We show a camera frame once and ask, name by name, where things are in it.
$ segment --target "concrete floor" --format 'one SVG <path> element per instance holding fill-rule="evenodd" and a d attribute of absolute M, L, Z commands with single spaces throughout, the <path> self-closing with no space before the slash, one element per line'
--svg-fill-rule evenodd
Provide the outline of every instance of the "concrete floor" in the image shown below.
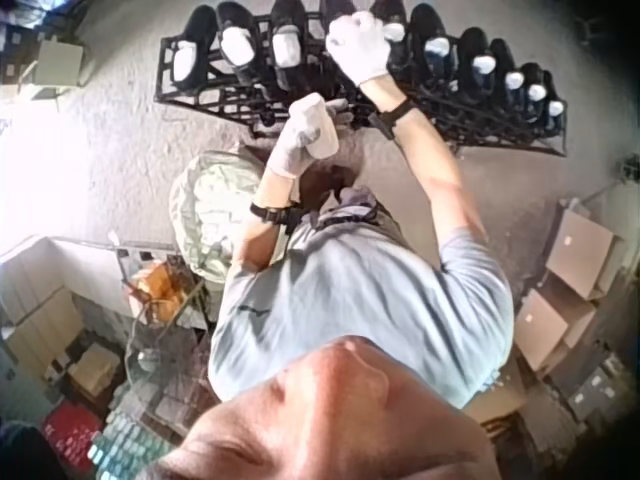
<path fill-rule="evenodd" d="M 104 243 L 115 230 L 125 241 L 173 241 L 167 213 L 173 179 L 202 151 L 250 141 L 234 124 L 153 102 L 159 40 L 182 31 L 200 3 L 96 0 L 79 31 L 92 59 L 90 81 L 62 96 L 57 110 L 23 110 L 0 138 L 0 231 Z M 242 3 L 255 13 L 271 7 Z M 416 3 L 406 2 L 407 9 Z M 449 33 L 480 26 L 490 38 L 504 37 L 517 62 L 536 60 L 551 70 L 569 102 L 567 159 L 462 151 L 467 185 L 518 294 L 538 261 L 558 198 L 599 189 L 615 161 L 638 148 L 635 85 L 577 43 L 571 16 L 555 2 L 431 3 Z M 317 8 L 317 2 L 305 4 Z M 395 215 L 414 248 L 434 259 L 427 199 L 396 147 L 378 132 L 362 130 L 344 142 L 339 157 L 340 163 L 362 163 L 360 182 Z M 630 195 L 637 201 L 636 190 Z M 637 204 L 623 205 L 614 223 L 636 236 Z"/>

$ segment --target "clutter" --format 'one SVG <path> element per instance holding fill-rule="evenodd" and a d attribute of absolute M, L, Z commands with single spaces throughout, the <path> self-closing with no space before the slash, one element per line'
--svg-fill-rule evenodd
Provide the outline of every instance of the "clutter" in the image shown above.
<path fill-rule="evenodd" d="M 595 305 L 549 275 L 524 299 L 515 321 L 515 343 L 531 369 L 543 377 L 578 344 L 595 313 Z"/>
<path fill-rule="evenodd" d="M 609 291 L 624 254 L 620 237 L 565 210 L 546 266 L 583 299 L 594 300 Z"/>

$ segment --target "smart watch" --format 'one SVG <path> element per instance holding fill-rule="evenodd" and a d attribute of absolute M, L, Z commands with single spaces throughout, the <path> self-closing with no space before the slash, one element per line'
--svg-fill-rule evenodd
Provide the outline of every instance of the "smart watch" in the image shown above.
<path fill-rule="evenodd" d="M 393 127 L 396 125 L 396 122 L 414 108 L 418 107 L 407 97 L 390 112 L 371 113 L 369 115 L 369 123 L 371 123 L 372 127 L 380 130 L 387 140 L 393 140 L 396 137 L 393 134 Z"/>

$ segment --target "white work glove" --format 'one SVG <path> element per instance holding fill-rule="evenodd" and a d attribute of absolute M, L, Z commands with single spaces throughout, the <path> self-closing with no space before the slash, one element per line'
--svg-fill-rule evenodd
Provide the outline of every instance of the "white work glove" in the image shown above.
<path fill-rule="evenodd" d="M 356 86 L 386 75 L 391 46 L 382 21 L 370 12 L 343 15 L 329 25 L 327 51 Z"/>
<path fill-rule="evenodd" d="M 340 114 L 348 105 L 346 98 L 330 100 L 325 103 L 327 113 L 335 124 L 349 123 L 353 120 L 351 113 Z M 271 151 L 267 168 L 281 177 L 296 179 L 302 175 L 315 161 L 305 150 L 307 145 L 312 144 L 320 137 L 320 125 L 314 124 L 314 121 L 317 121 L 317 116 L 305 115 L 304 110 L 292 114 L 284 124 L 276 146 Z"/>

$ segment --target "rack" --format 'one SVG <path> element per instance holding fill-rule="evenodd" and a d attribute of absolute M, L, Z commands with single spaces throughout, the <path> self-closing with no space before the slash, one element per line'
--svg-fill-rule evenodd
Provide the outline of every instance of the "rack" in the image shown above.
<path fill-rule="evenodd" d="M 269 59 L 268 15 L 255 17 L 262 34 L 264 58 Z M 305 78 L 311 91 L 325 99 L 346 98 L 354 115 L 351 127 L 370 127 L 369 115 L 375 112 L 373 104 L 342 74 L 325 51 L 319 28 L 319 12 L 308 12 L 308 36 L 305 43 Z M 303 96 L 300 92 L 285 92 L 277 86 L 273 69 L 261 83 L 241 85 L 222 57 L 218 40 L 209 51 L 207 82 L 191 91 L 179 91 L 172 85 L 170 71 L 173 56 L 178 50 L 180 36 L 165 37 L 160 42 L 155 101 L 225 119 L 249 128 L 254 138 L 273 137 L 272 127 L 284 123 L 288 108 Z M 457 38 L 449 37 L 452 44 Z M 559 135 L 549 138 L 538 124 L 529 124 L 518 115 L 507 114 L 494 108 L 489 100 L 467 104 L 451 93 L 446 86 L 427 88 L 416 80 L 416 67 L 411 62 L 392 76 L 400 88 L 431 119 L 435 128 L 453 148 L 463 146 L 492 147 L 540 152 L 566 157 L 566 127 Z"/>

